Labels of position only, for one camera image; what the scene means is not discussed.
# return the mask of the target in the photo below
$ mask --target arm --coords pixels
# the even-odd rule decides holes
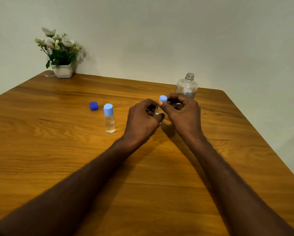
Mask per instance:
[[[109,175],[159,127],[164,115],[153,116],[153,110],[149,110],[156,106],[155,101],[146,99],[131,107],[123,137],[80,170],[3,218],[0,235],[73,235]]]
[[[235,235],[294,235],[294,229],[276,214],[216,152],[201,130],[200,107],[182,94],[168,95],[159,105],[193,152],[225,211]]]

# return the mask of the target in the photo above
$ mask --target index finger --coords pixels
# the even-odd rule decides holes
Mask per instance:
[[[167,95],[168,101],[172,103],[181,103],[183,105],[186,105],[188,101],[190,100],[188,97],[181,93],[169,93]]]
[[[149,107],[150,105],[153,105],[155,107],[158,106],[158,103],[156,101],[153,101],[152,99],[145,99],[144,101],[141,101],[140,103],[137,103],[137,106],[141,106],[144,109],[146,109],[147,107]]]

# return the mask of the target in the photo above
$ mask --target transparent bottle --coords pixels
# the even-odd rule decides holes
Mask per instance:
[[[194,81],[194,74],[187,73],[184,79],[180,79],[176,84],[175,93],[182,93],[186,97],[193,99],[196,95],[198,84]]]
[[[161,95],[160,98],[159,98],[159,101],[166,102],[166,101],[168,101],[168,98],[167,98],[167,96],[165,96],[165,95]],[[162,110],[162,108],[160,108],[160,106],[158,105],[158,106],[156,107],[156,110],[154,111],[154,114],[157,115],[157,114],[160,114],[160,113],[165,113],[165,112],[164,112],[164,111]]]
[[[113,114],[113,105],[110,103],[107,103],[103,107],[104,110],[104,116],[105,116],[105,131],[108,134],[115,133],[115,119]]]

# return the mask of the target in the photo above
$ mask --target forearm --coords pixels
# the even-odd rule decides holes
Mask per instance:
[[[108,176],[135,151],[118,139],[100,156],[0,221],[0,234],[72,235]]]
[[[242,180],[204,138],[187,141],[235,235],[294,235],[294,229]]]

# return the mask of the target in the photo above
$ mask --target bottle cap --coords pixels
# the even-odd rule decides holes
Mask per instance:
[[[187,73],[185,78],[188,79],[188,80],[194,80],[194,74]]]
[[[104,110],[105,116],[109,117],[109,116],[113,115],[113,105],[112,104],[107,103],[106,105],[104,105],[103,110]]]
[[[168,98],[165,95],[161,95],[159,101],[166,102],[166,101],[168,101]]]
[[[90,103],[89,103],[89,107],[90,107],[90,109],[93,110],[93,111],[98,110],[98,108],[99,108],[97,102],[90,102]]]

